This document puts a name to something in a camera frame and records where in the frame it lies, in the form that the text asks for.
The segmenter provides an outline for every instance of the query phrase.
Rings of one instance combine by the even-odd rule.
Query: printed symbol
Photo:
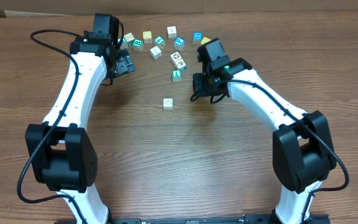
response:
[[[174,71],[173,72],[173,77],[180,77],[180,72],[179,71]]]
[[[182,44],[184,43],[184,40],[181,39],[181,38],[177,38],[177,40],[175,41],[175,43],[176,43],[177,45],[182,45]]]
[[[194,39],[201,40],[201,34],[200,33],[194,33]]]

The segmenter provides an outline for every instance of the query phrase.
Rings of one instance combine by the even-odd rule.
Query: wooden block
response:
[[[143,43],[151,44],[153,42],[152,32],[151,31],[144,31],[143,32]]]
[[[185,40],[181,37],[178,37],[173,42],[173,47],[176,48],[177,50],[182,50],[185,47]]]
[[[161,52],[161,50],[160,50],[160,48],[158,46],[155,46],[155,47],[151,48],[150,49],[150,54],[152,55],[154,60],[162,56],[162,52]]]
[[[191,43],[192,44],[200,44],[202,39],[203,39],[202,32],[194,32],[193,33],[193,41]]]
[[[169,39],[177,37],[177,27],[175,27],[175,26],[167,27],[167,30],[168,30],[168,38]]]
[[[164,98],[163,99],[163,108],[165,110],[173,110],[173,99],[172,98]]]
[[[180,59],[181,59],[181,56],[180,56],[179,52],[175,52],[175,53],[171,54],[171,62],[173,64],[175,64],[175,62]]]
[[[136,51],[143,51],[143,41],[139,39],[134,39],[134,43],[132,44],[134,50]]]
[[[162,36],[158,36],[158,37],[154,40],[154,45],[160,47],[160,49],[162,49],[163,47],[165,47],[165,40],[164,40],[164,38],[162,38]]]
[[[135,40],[135,37],[132,35],[132,33],[128,33],[124,35],[124,38],[127,40],[128,47],[132,46]]]
[[[181,81],[181,73],[180,70],[172,71],[172,81],[179,82]]]
[[[201,41],[201,45],[208,43],[209,41],[211,41],[211,39],[209,39],[208,37],[204,37],[203,40]]]
[[[122,38],[122,44],[121,44],[120,49],[126,49],[126,48],[128,48],[128,42],[127,42],[127,40],[126,40],[125,37],[124,37],[124,38]]]
[[[175,67],[177,69],[179,69],[181,72],[184,72],[187,69],[186,63],[185,63],[185,61],[183,59],[177,60],[175,62]]]

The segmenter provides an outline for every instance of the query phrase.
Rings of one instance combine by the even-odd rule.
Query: toy block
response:
[[[202,39],[203,39],[202,32],[194,32],[192,44],[200,44]]]
[[[136,51],[143,51],[143,41],[139,39],[134,39],[134,43],[132,44],[134,50]]]
[[[124,35],[124,38],[127,40],[128,47],[132,46],[135,40],[135,37],[132,35],[132,33],[128,33]]]
[[[177,27],[175,27],[175,26],[167,27],[167,30],[168,30],[168,38],[169,39],[177,37]]]
[[[181,81],[181,73],[180,70],[172,71],[172,81],[179,82]]]
[[[181,59],[181,56],[180,56],[179,52],[175,52],[175,53],[171,54],[171,62],[173,64],[175,64],[175,62],[180,59]]]
[[[187,69],[186,63],[185,63],[185,61],[183,59],[177,60],[175,62],[175,67],[177,69],[179,69],[181,72],[184,72]]]
[[[173,47],[176,48],[177,50],[182,50],[185,47],[185,40],[178,37],[174,42],[173,42]]]
[[[158,46],[151,48],[150,54],[152,55],[154,60],[162,56],[162,52]]]
[[[158,36],[158,37],[154,40],[154,45],[160,47],[160,49],[162,49],[163,47],[165,47],[165,40],[164,40],[164,38],[162,38],[162,36]]]
[[[121,43],[121,47],[120,47],[120,49],[126,49],[126,48],[128,48],[128,42],[127,42],[127,40],[125,39],[125,37],[124,38],[122,38],[122,43]]]
[[[208,37],[204,37],[203,40],[201,41],[201,45],[208,43],[209,41],[211,41],[211,39],[209,39]]]
[[[143,32],[143,43],[151,44],[153,42],[152,32],[151,31],[144,31]]]
[[[173,110],[173,99],[172,98],[164,98],[163,99],[163,108],[165,110]]]

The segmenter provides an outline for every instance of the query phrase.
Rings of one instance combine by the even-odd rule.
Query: small cube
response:
[[[194,32],[192,44],[200,44],[202,39],[203,39],[202,32]]]
[[[128,48],[128,42],[127,42],[127,40],[125,39],[125,37],[124,38],[122,38],[122,43],[121,43],[121,47],[120,47],[120,49],[126,49],[126,48]]]
[[[143,51],[143,41],[142,40],[135,39],[132,46],[133,46],[134,50],[136,50],[136,51],[139,51],[139,52]]]
[[[168,30],[168,38],[169,39],[177,37],[177,27],[175,27],[175,26],[167,27],[167,30]]]
[[[181,72],[184,72],[187,69],[186,63],[185,63],[185,61],[183,59],[177,60],[175,62],[175,67],[177,69],[179,69]]]
[[[173,47],[177,50],[182,50],[185,47],[185,40],[183,38],[178,37],[174,43]]]
[[[154,45],[160,47],[160,49],[162,49],[163,47],[165,47],[165,40],[164,40],[164,38],[162,38],[162,36],[158,36],[158,37],[154,40]]]
[[[127,40],[128,47],[132,46],[135,40],[135,37],[132,35],[132,33],[128,33],[124,35],[124,38]]]
[[[181,81],[181,73],[180,70],[172,71],[172,81],[179,82]]]
[[[154,60],[162,56],[162,52],[158,46],[155,46],[150,49],[150,54],[152,55]]]
[[[143,43],[151,44],[153,42],[152,32],[151,31],[144,31],[143,32]]]
[[[208,37],[204,37],[203,40],[201,41],[201,45],[208,43],[209,41],[211,41],[211,39],[209,39]]]
[[[172,98],[164,98],[163,107],[165,110],[173,110],[173,99]]]
[[[180,59],[181,59],[181,56],[180,56],[179,52],[175,52],[175,53],[171,54],[171,62],[172,63],[175,64],[175,62]]]

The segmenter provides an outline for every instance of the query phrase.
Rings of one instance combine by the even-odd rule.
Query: black wire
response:
[[[337,154],[314,132],[312,131],[309,127],[307,127],[307,125],[305,125],[303,122],[301,122],[298,118],[296,118],[293,114],[291,114],[288,109],[286,109],[280,102],[278,102],[278,100],[276,98],[274,98],[274,96],[272,96],[272,94],[270,94],[265,88],[261,87],[260,85],[256,84],[256,83],[252,83],[252,82],[248,82],[245,80],[223,80],[223,81],[217,81],[214,84],[215,85],[219,85],[219,84],[223,84],[223,83],[229,83],[229,82],[234,82],[234,83],[243,83],[243,84],[247,84],[247,85],[251,85],[254,88],[258,88],[260,91],[264,92],[282,111],[284,111],[284,113],[286,115],[288,115],[291,119],[293,119],[295,122],[297,122],[298,124],[300,124],[302,126],[302,128],[304,128],[310,135],[311,137],[313,137],[315,140],[317,140],[321,145],[323,145],[327,151],[335,158],[335,160],[337,161],[337,163],[339,164],[339,166],[341,167],[344,176],[345,176],[345,182],[340,186],[340,187],[331,187],[331,188],[318,188],[318,189],[314,189],[311,190],[308,194],[308,198],[306,200],[305,206],[303,207],[303,212],[302,212],[302,223],[306,223],[305,222],[305,215],[306,215],[306,211],[309,207],[309,203],[311,200],[311,197],[314,197],[314,194],[316,192],[333,192],[333,191],[339,191],[339,190],[343,190],[345,189],[348,185],[349,185],[349,173],[347,172],[347,169],[344,165],[344,163],[342,162],[342,160],[337,156]],[[202,91],[204,91],[205,88],[198,90],[195,94],[193,94],[190,98],[190,100],[197,100],[200,96],[198,96],[199,93],[201,93]]]
[[[45,198],[40,198],[40,199],[36,199],[36,200],[31,200],[31,199],[27,199],[23,196],[22,194],[22,183],[23,183],[23,179],[24,179],[24,176],[25,176],[25,173],[27,172],[27,170],[29,169],[32,161],[34,160],[34,157],[37,155],[37,153],[40,151],[40,148],[41,146],[43,146],[44,144],[47,143],[47,140],[49,140],[49,136],[51,135],[52,131],[56,128],[57,124],[60,122],[60,120],[62,119],[63,116],[65,116],[65,111],[68,107],[68,104],[70,103],[70,100],[71,98],[73,97],[74,95],[74,91],[75,91],[75,88],[77,86],[77,83],[78,83],[78,79],[79,79],[79,76],[80,76],[80,69],[78,68],[78,64],[77,62],[75,61],[75,59],[67,52],[63,51],[63,50],[60,50],[56,47],[53,47],[51,45],[48,45],[48,44],[45,44],[37,39],[34,38],[34,35],[37,35],[37,34],[41,34],[41,33],[45,33],[45,32],[58,32],[58,33],[62,33],[62,34],[70,34],[70,35],[74,35],[74,36],[77,36],[77,37],[82,37],[80,36],[79,34],[75,34],[75,33],[72,33],[72,32],[68,32],[68,31],[64,31],[64,30],[55,30],[55,29],[45,29],[45,30],[38,30],[38,31],[35,31],[33,32],[31,35],[30,35],[30,38],[35,41],[36,43],[40,44],[40,45],[43,45],[44,47],[47,47],[49,49],[52,49],[52,50],[56,50],[57,52],[63,54],[63,55],[66,55],[74,64],[75,66],[75,79],[74,79],[74,84],[73,84],[73,87],[71,88],[71,91],[67,97],[67,100],[65,102],[65,104],[63,105],[63,108],[62,110],[59,111],[59,115],[56,119],[56,121],[52,124],[52,126],[50,127],[50,129],[48,130],[48,132],[45,134],[45,136],[42,138],[42,140],[38,143],[37,147],[35,148],[34,152],[31,154],[31,156],[29,157],[29,159],[27,160],[27,162],[25,163],[24,167],[23,167],[23,170],[20,174],[20,177],[19,177],[19,180],[17,181],[17,196],[19,196],[19,198],[25,202],[25,203],[40,203],[40,202],[46,202],[48,200],[52,200],[52,199],[55,199],[55,198],[67,198],[69,202],[73,203],[78,215],[80,216],[81,220],[82,220],[82,223],[86,224],[86,219],[85,217],[83,216],[83,214],[81,213],[81,210],[77,204],[77,202],[75,201],[74,197],[70,196],[70,195],[66,195],[66,194],[63,194],[63,195],[53,195],[53,196],[49,196],[49,197],[45,197]]]

